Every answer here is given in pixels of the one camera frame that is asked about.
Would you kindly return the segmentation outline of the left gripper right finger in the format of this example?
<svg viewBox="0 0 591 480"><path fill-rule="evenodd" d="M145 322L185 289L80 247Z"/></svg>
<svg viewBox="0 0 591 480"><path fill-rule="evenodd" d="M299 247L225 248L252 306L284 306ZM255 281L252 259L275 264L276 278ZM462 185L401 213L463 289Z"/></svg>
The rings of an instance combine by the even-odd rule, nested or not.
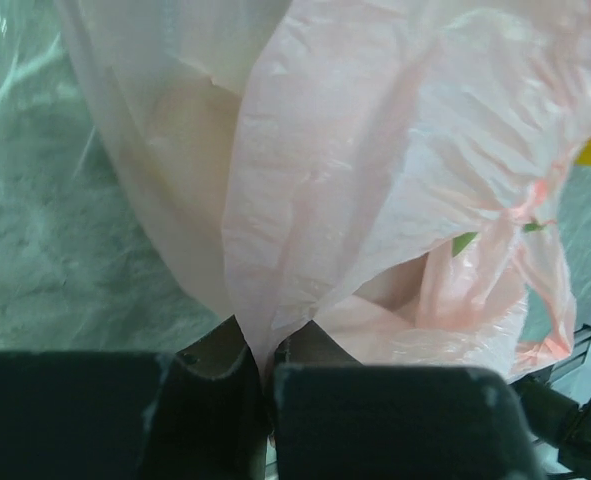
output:
<svg viewBox="0 0 591 480"><path fill-rule="evenodd" d="M277 347L281 479L537 479L514 391L478 367L365 366L311 322Z"/></svg>

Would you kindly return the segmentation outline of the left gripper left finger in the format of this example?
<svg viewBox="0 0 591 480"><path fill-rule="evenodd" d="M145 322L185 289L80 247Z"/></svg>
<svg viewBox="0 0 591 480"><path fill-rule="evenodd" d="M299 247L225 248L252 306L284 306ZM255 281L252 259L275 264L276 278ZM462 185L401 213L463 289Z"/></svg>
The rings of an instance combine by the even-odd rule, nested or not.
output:
<svg viewBox="0 0 591 480"><path fill-rule="evenodd" d="M0 479L261 479L266 427L231 319L176 353L0 351Z"/></svg>

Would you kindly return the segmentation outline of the pink plastic bag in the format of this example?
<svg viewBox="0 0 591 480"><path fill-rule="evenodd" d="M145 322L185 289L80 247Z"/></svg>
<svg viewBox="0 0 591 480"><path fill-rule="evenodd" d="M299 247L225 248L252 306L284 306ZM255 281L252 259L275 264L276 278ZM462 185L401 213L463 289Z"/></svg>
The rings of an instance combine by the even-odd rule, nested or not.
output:
<svg viewBox="0 0 591 480"><path fill-rule="evenodd" d="M370 364L567 358L559 198L591 139L591 1L60 1L181 287L262 374L320 325Z"/></svg>

